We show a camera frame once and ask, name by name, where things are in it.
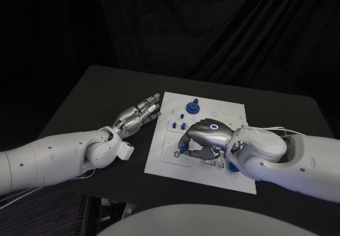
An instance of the black table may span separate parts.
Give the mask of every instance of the black table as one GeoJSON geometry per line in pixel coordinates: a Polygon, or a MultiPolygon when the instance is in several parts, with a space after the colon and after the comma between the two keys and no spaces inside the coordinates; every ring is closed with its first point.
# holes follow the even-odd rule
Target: black table
{"type": "MultiPolygon", "coordinates": [[[[310,97],[103,66],[91,66],[87,70],[41,137],[111,125],[127,107],[156,93],[163,98],[165,91],[245,104],[253,126],[284,126],[307,135],[333,137],[310,97]]],[[[58,187],[149,207],[186,203],[235,207],[279,218],[320,235],[340,234],[340,204],[296,193],[270,182],[257,182],[257,195],[253,195],[146,174],[155,128],[156,122],[149,123],[127,139],[136,148],[129,161],[117,158],[91,178],[68,181],[58,187]]]]}

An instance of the blue part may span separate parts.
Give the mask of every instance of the blue part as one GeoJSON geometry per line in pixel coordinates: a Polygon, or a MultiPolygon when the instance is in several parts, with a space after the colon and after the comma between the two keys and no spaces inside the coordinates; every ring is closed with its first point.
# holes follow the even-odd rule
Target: blue part
{"type": "Polygon", "coordinates": [[[185,145],[185,147],[182,148],[182,150],[179,151],[179,153],[183,154],[188,150],[189,150],[189,145],[185,145]]]}
{"type": "Polygon", "coordinates": [[[186,104],[186,111],[191,113],[191,114],[198,114],[199,111],[201,111],[201,106],[198,103],[195,102],[189,102],[186,104]]]}
{"type": "Polygon", "coordinates": [[[230,162],[230,171],[231,172],[240,172],[238,167],[230,162]]]}

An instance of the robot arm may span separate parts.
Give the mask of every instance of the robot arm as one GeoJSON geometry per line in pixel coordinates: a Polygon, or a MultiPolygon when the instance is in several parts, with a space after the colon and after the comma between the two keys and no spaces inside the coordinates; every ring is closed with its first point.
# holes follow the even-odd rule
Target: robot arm
{"type": "Polygon", "coordinates": [[[114,125],[90,132],[45,137],[0,152],[0,195],[58,184],[88,170],[107,167],[116,157],[129,160],[134,147],[123,141],[160,116],[156,94],[119,116],[114,125]]]}
{"type": "Polygon", "coordinates": [[[189,128],[179,142],[182,150],[191,139],[204,148],[202,151],[186,150],[186,155],[204,160],[219,158],[218,154],[205,151],[211,149],[218,152],[219,147],[227,161],[247,177],[340,203],[339,140],[306,135],[280,137],[270,130],[247,126],[234,132],[225,124],[211,119],[189,128]],[[283,156],[289,160],[280,163],[283,156]]]}

